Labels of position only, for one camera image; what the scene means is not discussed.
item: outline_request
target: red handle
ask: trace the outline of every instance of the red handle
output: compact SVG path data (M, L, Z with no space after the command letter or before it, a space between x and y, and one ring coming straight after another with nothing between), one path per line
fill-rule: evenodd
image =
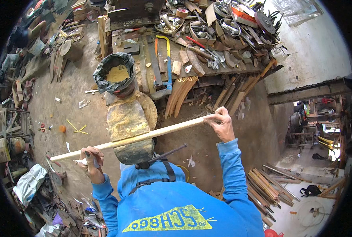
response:
M192 41L193 43L195 43L195 44L197 44L198 46L200 46L201 48L205 49L205 46L204 46L204 45L202 45L202 44L200 44L199 42L195 41L195 40L192 39L191 37L187 36L186 38L187 38L187 40L190 40L190 41Z

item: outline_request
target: white plastic bag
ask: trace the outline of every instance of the white plastic bag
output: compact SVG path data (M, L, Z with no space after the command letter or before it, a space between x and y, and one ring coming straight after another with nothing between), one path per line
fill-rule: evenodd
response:
M17 186L12 188L25 207L28 206L36 191L44 182L46 174L47 171L39 164L36 164L30 169L30 171L22 175L17 182Z

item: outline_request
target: black plastic bag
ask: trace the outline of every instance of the black plastic bag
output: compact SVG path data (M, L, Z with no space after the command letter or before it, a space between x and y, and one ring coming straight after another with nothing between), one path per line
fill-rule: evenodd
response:
M126 66L129 78L120 82L107 81L107 74L113 67L119 65ZM118 98L127 97L135 89L134 59L130 54L123 52L110 54L98 64L97 69L93 73L93 78L100 93L107 91Z
M307 188L300 189L301 197L317 196L321 194L320 189L316 185L309 185Z

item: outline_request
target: metal pulley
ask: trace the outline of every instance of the metal pulley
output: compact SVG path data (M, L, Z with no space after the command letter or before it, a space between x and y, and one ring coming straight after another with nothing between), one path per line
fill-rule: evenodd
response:
M269 35L275 34L276 30L273 26L272 21L263 12L255 12L255 21L258 23L259 27Z

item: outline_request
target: white wall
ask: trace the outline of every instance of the white wall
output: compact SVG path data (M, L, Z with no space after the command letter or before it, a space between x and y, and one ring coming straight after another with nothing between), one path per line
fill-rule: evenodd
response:
M350 57L345 42L324 6L316 1L323 14L299 26L289 27L282 19L280 39L288 48L284 67L264 79L268 94L333 80L351 73ZM266 1L264 12L275 7Z

